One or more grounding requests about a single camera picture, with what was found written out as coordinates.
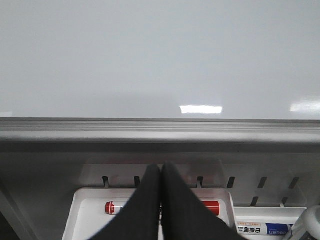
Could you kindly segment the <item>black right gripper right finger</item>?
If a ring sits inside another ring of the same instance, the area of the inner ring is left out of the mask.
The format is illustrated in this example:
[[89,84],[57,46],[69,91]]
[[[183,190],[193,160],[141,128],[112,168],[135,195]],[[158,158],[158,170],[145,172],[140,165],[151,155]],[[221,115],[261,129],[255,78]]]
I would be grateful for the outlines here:
[[161,169],[161,203],[165,240],[244,239],[199,200],[170,162]]

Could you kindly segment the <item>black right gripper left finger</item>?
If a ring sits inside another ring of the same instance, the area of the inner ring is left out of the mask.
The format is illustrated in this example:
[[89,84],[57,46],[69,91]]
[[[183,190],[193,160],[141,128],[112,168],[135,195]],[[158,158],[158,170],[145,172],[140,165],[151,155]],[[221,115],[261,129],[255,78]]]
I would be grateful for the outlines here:
[[92,240],[157,240],[161,204],[161,171],[156,164],[144,176],[124,208]]

